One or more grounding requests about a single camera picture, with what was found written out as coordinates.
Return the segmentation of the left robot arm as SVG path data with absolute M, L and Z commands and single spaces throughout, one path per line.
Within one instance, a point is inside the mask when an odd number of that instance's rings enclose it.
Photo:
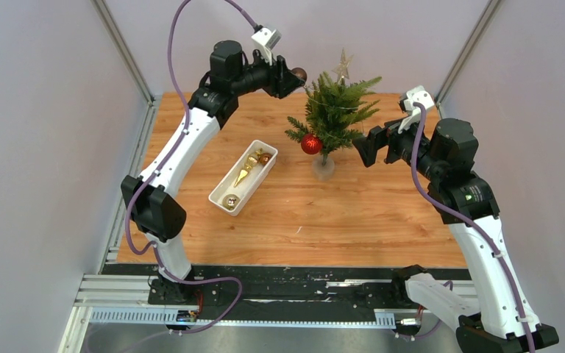
M 189 303 L 196 286 L 205 284 L 194 279 L 180 235 L 187 213 L 175 197 L 187 172 L 238 109 L 240 96 L 263 90 L 284 99 L 308 78 L 303 68 L 289 68 L 281 55 L 268 61 L 255 49 L 252 57 L 249 62 L 237 41 L 216 43 L 209 70 L 183 102 L 185 114 L 175 133 L 139 176 L 125 176 L 121 182 L 129 248 L 137 255 L 153 250 L 159 282 L 168 286 L 167 294 L 177 304 Z

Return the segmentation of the silver star ornament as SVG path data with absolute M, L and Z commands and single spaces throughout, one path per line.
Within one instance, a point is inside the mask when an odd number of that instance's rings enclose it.
M 342 48 L 339 63 L 332 70 L 332 72 L 336 75 L 337 82 L 343 82 L 345 79 L 349 79 L 349 65 L 353 58 L 353 54 L 348 55 L 345 48 Z

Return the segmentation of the small green christmas tree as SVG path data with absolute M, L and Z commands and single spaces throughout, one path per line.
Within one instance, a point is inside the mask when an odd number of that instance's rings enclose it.
M 300 145 L 300 140 L 308 133 L 314 134 L 323 148 L 312 162 L 313 175 L 320 182 L 332 178 L 335 162 L 331 157 L 339 149 L 351 149 L 352 140 L 363 136 L 358 124 L 379 111 L 378 100 L 367 101 L 374 93 L 373 87 L 383 80 L 376 76 L 357 82 L 337 82 L 327 72 L 319 74 L 306 88 L 305 120 L 289 116 L 291 127 L 285 134 Z

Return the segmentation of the red glitter ball ornament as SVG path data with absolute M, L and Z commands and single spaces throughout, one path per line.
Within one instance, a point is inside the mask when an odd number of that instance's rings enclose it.
M 304 153 L 314 155 L 322 150 L 323 143 L 314 134 L 308 133 L 300 140 L 300 146 Z

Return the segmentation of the dark brown ball ornament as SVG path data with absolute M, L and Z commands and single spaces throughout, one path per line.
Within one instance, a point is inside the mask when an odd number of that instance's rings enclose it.
M 303 82 L 305 82 L 308 78 L 308 74 L 304 68 L 295 67 L 291 70 L 291 72 Z

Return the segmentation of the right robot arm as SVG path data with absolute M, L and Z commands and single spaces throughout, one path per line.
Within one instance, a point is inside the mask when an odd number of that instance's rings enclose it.
M 430 137 L 420 124 L 401 121 L 372 128 L 353 140 L 365 166 L 386 148 L 386 163 L 404 161 L 429 185 L 421 194 L 449 227 L 464 257 L 476 297 L 465 299 L 419 265 L 402 269 L 391 286 L 400 307 L 419 304 L 454 333 L 462 352 L 533 352 L 559 342 L 555 327 L 540 322 L 514 273 L 490 185 L 472 169 L 479 143 L 470 123 L 440 120 Z

